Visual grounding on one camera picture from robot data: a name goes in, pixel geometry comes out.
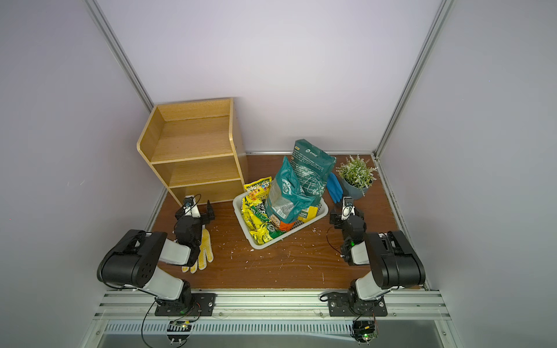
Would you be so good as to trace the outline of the yellow packet shelf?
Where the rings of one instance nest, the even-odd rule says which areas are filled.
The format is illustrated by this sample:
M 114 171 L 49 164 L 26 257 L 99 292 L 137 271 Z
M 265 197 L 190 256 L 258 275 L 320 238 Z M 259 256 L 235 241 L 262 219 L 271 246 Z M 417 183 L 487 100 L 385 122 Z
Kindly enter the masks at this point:
M 271 190 L 272 178 L 261 178 L 252 183 L 245 184 L 244 189 L 251 200 L 266 200 Z
M 262 223 L 255 215 L 253 212 L 253 207 L 257 204 L 263 203 L 261 200 L 251 200 L 251 198 L 249 198 L 248 196 L 244 197 L 242 199 L 242 218 L 244 220 L 244 222 L 246 223 L 246 225 L 248 226 L 248 229 L 251 230 L 256 230 L 258 229 L 262 224 Z
M 284 234 L 283 231 L 276 228 L 275 232 L 269 231 L 267 229 L 267 224 L 262 224 L 258 229 L 251 230 L 250 235 L 252 236 L 256 245 L 264 245 L 268 242 L 273 241 L 274 239 L 282 236 Z
M 253 207 L 254 215 L 262 222 L 267 224 L 267 229 L 269 231 L 275 232 L 276 228 L 274 224 L 271 222 L 270 218 L 268 217 L 265 211 L 265 205 L 263 203 L 257 204 Z

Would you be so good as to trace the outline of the green orange fertilizer bag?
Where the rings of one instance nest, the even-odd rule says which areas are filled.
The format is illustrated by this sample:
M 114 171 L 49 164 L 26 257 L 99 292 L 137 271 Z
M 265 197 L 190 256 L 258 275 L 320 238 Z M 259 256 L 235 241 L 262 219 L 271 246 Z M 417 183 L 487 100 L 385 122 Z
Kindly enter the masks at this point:
M 303 210 L 313 205 L 314 198 L 305 194 L 303 187 L 287 157 L 271 181 L 265 211 L 274 227 L 290 231 Z

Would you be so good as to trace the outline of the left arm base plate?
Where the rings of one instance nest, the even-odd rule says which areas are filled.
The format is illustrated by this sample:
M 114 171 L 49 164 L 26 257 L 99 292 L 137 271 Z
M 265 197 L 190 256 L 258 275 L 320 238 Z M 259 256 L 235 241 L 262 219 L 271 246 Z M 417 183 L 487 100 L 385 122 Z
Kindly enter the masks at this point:
M 192 293 L 177 300 L 155 300 L 155 316 L 211 316 L 216 304 L 215 293 Z

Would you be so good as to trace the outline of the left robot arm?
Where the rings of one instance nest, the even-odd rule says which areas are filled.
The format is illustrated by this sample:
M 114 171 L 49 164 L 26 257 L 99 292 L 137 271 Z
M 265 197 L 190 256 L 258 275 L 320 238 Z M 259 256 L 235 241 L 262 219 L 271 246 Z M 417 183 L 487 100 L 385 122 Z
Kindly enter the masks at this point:
M 185 313 L 195 305 L 187 281 L 170 275 L 158 264 L 177 265 L 196 271 L 210 261 L 210 237 L 206 226 L 216 216 L 210 201 L 203 213 L 201 196 L 186 197 L 176 211 L 174 239 L 165 232 L 131 229 L 104 256 L 97 279 L 112 289 L 135 289 L 151 294 L 159 306 Z

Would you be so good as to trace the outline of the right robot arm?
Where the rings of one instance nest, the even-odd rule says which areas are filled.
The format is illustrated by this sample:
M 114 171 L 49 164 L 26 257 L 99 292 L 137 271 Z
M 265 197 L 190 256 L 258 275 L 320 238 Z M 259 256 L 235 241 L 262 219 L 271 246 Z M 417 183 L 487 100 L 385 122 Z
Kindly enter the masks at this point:
M 425 267 L 403 232 L 368 232 L 355 208 L 348 213 L 331 213 L 329 220 L 342 232 L 342 259 L 349 265 L 370 268 L 350 286 L 353 303 L 379 300 L 392 290 L 425 284 Z

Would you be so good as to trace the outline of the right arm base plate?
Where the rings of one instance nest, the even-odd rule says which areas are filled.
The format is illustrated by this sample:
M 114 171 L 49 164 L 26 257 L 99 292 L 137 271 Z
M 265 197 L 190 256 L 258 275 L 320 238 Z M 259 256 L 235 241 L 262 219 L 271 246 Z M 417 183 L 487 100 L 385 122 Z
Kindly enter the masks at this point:
M 387 306 L 384 298 L 378 300 L 361 300 L 348 292 L 329 292 L 320 296 L 325 302 L 331 317 L 387 317 Z

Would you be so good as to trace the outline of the yellow packet bottom shelf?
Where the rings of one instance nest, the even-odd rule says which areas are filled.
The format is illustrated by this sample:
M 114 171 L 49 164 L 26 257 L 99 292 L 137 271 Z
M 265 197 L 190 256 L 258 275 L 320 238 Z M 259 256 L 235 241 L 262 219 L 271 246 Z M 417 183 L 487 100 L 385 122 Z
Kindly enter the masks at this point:
M 265 211 L 265 205 L 263 203 L 257 204 L 253 207 L 254 215 L 262 222 L 267 224 L 267 229 L 269 231 L 275 232 L 276 228 L 274 224 L 271 222 L 270 218 L 268 217 Z
M 268 242 L 273 241 L 274 239 L 282 236 L 284 234 L 283 231 L 276 228 L 275 232 L 269 231 L 267 229 L 267 224 L 262 224 L 258 229 L 251 230 L 250 235 L 252 236 L 256 245 L 264 245 Z

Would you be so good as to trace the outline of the green yellow fertilizer bag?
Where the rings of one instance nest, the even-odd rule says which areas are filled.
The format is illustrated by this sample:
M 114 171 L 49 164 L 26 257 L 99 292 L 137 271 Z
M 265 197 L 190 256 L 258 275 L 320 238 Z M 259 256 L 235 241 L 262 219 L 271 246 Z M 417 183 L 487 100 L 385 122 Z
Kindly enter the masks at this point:
M 306 223 L 316 217 L 327 180 L 336 162 L 335 157 L 328 155 L 305 139 L 295 142 L 291 166 L 304 194 L 313 200 L 308 208 L 302 210 L 298 220 Z

